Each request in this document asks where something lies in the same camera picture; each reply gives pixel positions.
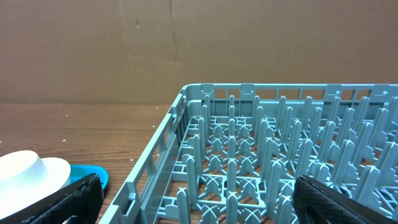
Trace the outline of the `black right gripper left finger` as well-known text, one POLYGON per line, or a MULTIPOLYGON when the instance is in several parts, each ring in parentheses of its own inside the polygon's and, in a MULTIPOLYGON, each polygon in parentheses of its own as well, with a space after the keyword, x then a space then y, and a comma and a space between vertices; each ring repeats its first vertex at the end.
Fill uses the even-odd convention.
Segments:
POLYGON ((99 175, 92 173, 1 219, 1 223, 95 223, 104 200, 99 175))

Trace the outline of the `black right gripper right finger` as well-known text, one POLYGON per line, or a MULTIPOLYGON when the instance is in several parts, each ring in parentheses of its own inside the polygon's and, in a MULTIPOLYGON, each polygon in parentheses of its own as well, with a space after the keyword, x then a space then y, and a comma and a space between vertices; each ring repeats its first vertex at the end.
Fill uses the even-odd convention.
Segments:
POLYGON ((292 198, 300 224, 397 224, 307 175, 297 177, 292 198))

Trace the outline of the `white cup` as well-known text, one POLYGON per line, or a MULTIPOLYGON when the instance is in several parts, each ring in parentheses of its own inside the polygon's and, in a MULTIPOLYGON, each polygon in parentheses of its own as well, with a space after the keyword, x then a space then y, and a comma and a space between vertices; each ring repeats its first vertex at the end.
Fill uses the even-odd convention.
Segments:
POLYGON ((34 151, 16 151, 1 157, 1 185, 36 183, 45 176, 44 162, 34 151))

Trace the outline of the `cream white bowl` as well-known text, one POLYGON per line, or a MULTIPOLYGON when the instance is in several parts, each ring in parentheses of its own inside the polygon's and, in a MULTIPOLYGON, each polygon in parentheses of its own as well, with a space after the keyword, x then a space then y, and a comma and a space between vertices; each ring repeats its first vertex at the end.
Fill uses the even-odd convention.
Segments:
POLYGON ((46 176, 40 182, 18 185, 1 185, 1 218, 11 215, 38 202, 70 184, 71 167, 61 158, 41 158, 46 176))

